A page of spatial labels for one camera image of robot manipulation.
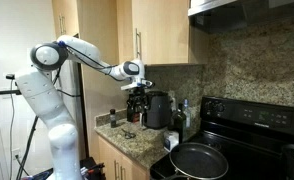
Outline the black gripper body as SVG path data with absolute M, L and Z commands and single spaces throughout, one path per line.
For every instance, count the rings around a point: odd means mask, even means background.
M 127 111 L 129 113 L 143 113 L 146 104 L 145 90 L 143 88 L 133 88 L 129 91 L 127 100 Z

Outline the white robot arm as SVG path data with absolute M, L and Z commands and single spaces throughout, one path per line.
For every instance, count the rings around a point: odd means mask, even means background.
M 128 80 L 125 90 L 147 88 L 152 82 L 145 78 L 140 59 L 110 65 L 100 59 L 99 49 L 82 39 L 62 35 L 56 41 L 34 46 L 30 51 L 32 65 L 15 74 L 22 96 L 36 116 L 48 128 L 53 173 L 47 180 L 83 180 L 80 166 L 78 128 L 48 73 L 67 60 L 83 63 L 116 81 Z

